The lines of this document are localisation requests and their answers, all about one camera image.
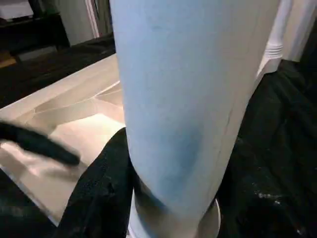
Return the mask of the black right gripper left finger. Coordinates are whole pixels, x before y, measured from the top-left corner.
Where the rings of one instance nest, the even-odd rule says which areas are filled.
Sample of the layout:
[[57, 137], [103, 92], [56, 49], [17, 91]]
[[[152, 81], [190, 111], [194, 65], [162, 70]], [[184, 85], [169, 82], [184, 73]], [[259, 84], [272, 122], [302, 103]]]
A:
[[126, 237], [135, 180], [122, 128], [79, 178], [55, 237]]

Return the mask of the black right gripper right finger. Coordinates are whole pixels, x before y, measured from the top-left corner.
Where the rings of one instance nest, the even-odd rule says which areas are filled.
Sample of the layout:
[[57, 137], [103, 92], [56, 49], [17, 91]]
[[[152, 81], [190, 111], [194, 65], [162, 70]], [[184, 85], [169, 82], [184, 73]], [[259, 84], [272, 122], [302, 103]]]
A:
[[314, 238], [317, 163], [238, 138], [218, 191], [221, 238]]

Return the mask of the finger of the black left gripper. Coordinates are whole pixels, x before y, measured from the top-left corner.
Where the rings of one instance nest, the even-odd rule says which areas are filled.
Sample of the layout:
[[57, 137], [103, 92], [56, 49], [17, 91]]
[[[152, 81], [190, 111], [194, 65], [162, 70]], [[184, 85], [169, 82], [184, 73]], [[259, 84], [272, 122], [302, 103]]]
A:
[[64, 146], [49, 139], [46, 135], [21, 126], [1, 122], [0, 139], [14, 142], [28, 152], [52, 158], [67, 166], [77, 166], [80, 164], [79, 155], [67, 150]]

